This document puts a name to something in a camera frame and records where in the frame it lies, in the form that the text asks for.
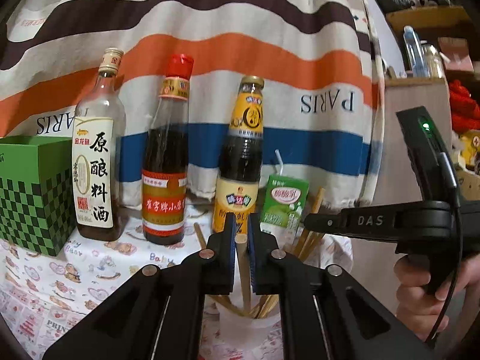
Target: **screw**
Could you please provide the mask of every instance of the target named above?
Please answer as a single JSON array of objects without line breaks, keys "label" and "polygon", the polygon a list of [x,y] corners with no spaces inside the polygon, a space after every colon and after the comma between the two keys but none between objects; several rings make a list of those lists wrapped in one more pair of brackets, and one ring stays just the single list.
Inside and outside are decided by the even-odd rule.
[{"label": "screw", "polygon": [[211,249],[202,249],[199,253],[200,257],[202,257],[205,260],[208,260],[215,256],[215,252]]},{"label": "screw", "polygon": [[145,276],[153,276],[157,273],[157,269],[155,265],[147,265],[142,268],[142,273]]},{"label": "screw", "polygon": [[285,258],[287,254],[283,250],[274,249],[272,250],[271,255],[274,259],[281,260],[282,258]]},{"label": "screw", "polygon": [[328,273],[330,273],[332,276],[340,276],[343,272],[343,269],[339,265],[330,265],[327,268]]}]

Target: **vinegar bottle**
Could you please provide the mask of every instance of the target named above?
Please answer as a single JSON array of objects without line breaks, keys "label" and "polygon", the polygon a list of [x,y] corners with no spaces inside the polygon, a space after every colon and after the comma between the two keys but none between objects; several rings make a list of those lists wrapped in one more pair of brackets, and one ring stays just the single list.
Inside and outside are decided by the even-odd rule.
[{"label": "vinegar bottle", "polygon": [[188,98],[192,57],[171,57],[159,93],[142,170],[142,218],[145,238],[159,245],[183,239],[188,168]]},{"label": "vinegar bottle", "polygon": [[122,231],[117,175],[125,109],[114,89],[122,57],[122,50],[105,50],[97,82],[76,106],[73,121],[73,196],[78,231],[101,241],[114,241]]}]

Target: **juice box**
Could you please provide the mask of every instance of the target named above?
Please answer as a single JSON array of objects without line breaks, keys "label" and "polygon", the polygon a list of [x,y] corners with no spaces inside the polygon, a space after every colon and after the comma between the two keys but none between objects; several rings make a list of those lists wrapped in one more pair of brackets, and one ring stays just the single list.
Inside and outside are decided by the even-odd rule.
[{"label": "juice box", "polygon": [[277,237],[278,246],[293,242],[308,194],[308,182],[283,175],[270,175],[260,227]]}]

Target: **red label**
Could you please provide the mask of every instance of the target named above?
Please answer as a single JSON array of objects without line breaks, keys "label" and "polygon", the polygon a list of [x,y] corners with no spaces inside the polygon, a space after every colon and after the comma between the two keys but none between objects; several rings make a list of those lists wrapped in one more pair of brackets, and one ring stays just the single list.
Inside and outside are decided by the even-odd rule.
[{"label": "red label", "polygon": [[143,230],[158,237],[183,232],[186,173],[142,174]]},{"label": "red label", "polygon": [[143,230],[154,236],[170,237],[183,232],[183,226],[180,226],[178,229],[175,229],[175,230],[161,231],[161,230],[153,230],[152,228],[149,228],[147,225],[143,224]]},{"label": "red label", "polygon": [[185,197],[174,196],[169,198],[143,195],[143,212],[157,215],[171,215],[182,212],[185,208]]},{"label": "red label", "polygon": [[87,198],[77,197],[77,206],[79,210],[88,210],[88,200]]}]

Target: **hand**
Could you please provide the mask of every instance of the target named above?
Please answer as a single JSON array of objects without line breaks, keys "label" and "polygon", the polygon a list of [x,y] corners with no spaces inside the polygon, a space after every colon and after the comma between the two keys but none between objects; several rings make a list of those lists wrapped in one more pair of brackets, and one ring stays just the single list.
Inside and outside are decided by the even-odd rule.
[{"label": "hand", "polygon": [[[427,295],[422,286],[430,281],[430,273],[414,266],[404,256],[397,261],[394,272],[400,280],[397,290],[399,305],[397,318],[402,321],[418,338],[425,341],[437,320],[450,287],[450,278],[435,292],[435,296]],[[480,255],[465,259],[458,273],[454,295],[468,286],[480,285]],[[448,326],[448,317],[444,316],[438,331]]]}]

